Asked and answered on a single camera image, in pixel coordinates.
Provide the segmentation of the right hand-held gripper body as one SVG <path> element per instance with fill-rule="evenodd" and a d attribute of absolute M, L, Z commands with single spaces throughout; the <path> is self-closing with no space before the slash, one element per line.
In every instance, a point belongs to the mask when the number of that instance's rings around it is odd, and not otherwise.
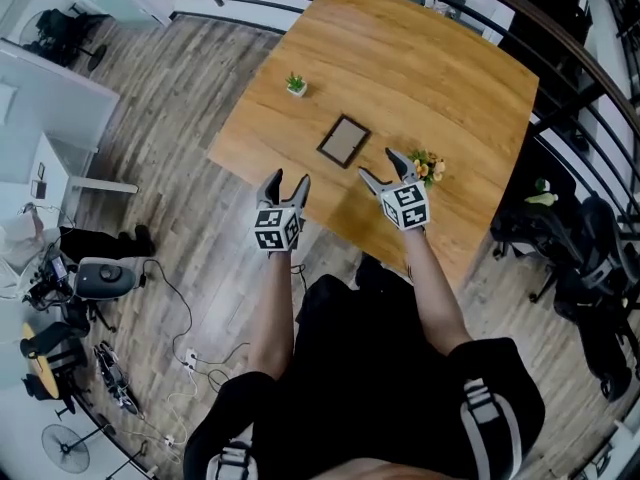
<path fill-rule="evenodd" d="M 422 181 L 399 184 L 381 193 L 385 216 L 400 231 L 423 228 L 430 222 L 429 200 Z"/>

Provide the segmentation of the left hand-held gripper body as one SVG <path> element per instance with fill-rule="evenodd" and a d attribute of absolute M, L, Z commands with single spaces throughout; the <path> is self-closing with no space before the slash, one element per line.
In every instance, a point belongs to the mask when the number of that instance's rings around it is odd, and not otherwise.
<path fill-rule="evenodd" d="M 258 203 L 253 233 L 260 250 L 267 253 L 291 252 L 297 248 L 302 229 L 301 208 Z"/>

